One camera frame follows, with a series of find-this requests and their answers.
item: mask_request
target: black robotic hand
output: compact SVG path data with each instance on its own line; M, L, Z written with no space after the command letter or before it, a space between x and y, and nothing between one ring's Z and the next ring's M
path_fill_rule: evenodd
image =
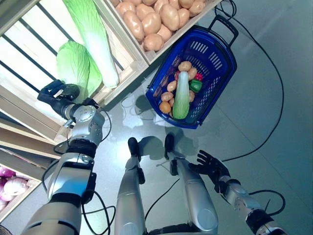
M223 175L230 177L227 167L217 158L212 157L207 152L200 150L198 154L197 162L198 165L189 164L190 169L198 174L208 175L212 180L213 184L218 184L219 178Z

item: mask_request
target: floor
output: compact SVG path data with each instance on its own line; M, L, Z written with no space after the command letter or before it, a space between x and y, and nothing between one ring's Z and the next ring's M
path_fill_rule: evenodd
M273 218L290 234L312 234L312 2L237 0L236 3L237 19L251 30L277 64L286 99L281 122L264 147L226 165L231 176L239 179L248 191L273 189L285 196L285 210ZM212 19L210 13L199 24L208 26ZM240 32L232 50L237 71L197 130L169 125L151 110L145 99L146 87L160 60L111 104L112 133L99 146L94 167L98 175L96 190L106 206L116 203L119 182L130 156L129 137L140 141L141 167L146 177L146 183L140 187L145 211L176 180L169 174L169 164L163 158L167 133L175 134L176 150L191 162L195 162L200 149L223 160L254 149L266 138L278 118L281 104L277 75L245 33ZM231 206L214 192L209 178L203 179L219 216L219 234L252 234ZM281 206L276 195L264 193L255 197L263 206L271 199L268 212ZM1 224L13 234L20 234L30 216L45 202L44 191L39 187ZM100 207L95 199L86 210ZM106 227L103 212L88 218L96 232ZM178 183L153 208L146 225L152 230L184 223L186 219ZM16 221L21 221L20 226L16 226ZM81 234L92 234L84 221Z

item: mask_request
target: basket handle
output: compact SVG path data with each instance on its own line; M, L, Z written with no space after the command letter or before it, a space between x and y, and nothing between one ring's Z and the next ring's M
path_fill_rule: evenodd
M221 15L217 15L214 20L212 21L212 23L210 24L209 28L207 29L208 31L214 32L215 34L217 34L218 36L220 36L217 32L212 30L212 26L215 24L216 21L221 22L222 24L224 24L234 35L234 37L232 38L232 40L230 41L230 43L228 44L229 47L231 47L231 45L233 44L233 42L235 41L235 39L238 37L238 30L235 28L235 26L233 26L227 19L225 19L223 16Z

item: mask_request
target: purple onion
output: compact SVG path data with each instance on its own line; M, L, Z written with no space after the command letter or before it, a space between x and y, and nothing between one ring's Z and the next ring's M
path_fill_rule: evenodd
M0 211L3 210L3 208L5 208L7 204L8 203L6 201L0 199Z
M7 194L5 191L1 191L0 192L0 200L5 201L5 202L9 202L11 200L13 200L16 196L12 196Z
M21 178L14 178L5 183L3 190L5 193L17 196L27 191L27 181Z
M5 178L10 178L12 176L15 176L15 172L3 166L0 166L0 176L5 177Z

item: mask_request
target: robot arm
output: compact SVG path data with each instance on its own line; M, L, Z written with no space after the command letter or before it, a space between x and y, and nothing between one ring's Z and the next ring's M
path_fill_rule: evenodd
M96 174L92 172L97 146L102 139L105 118L94 101L75 104L79 90L60 80L44 87L38 99L54 111L75 122L68 149L63 154L48 184L49 202L30 219L22 235L78 235L81 226L81 204L92 199Z
M198 165L189 167L199 174L207 174L215 185L217 193L234 207L255 235L286 235L260 204L249 195L240 182L230 177L227 167L218 159L200 150Z

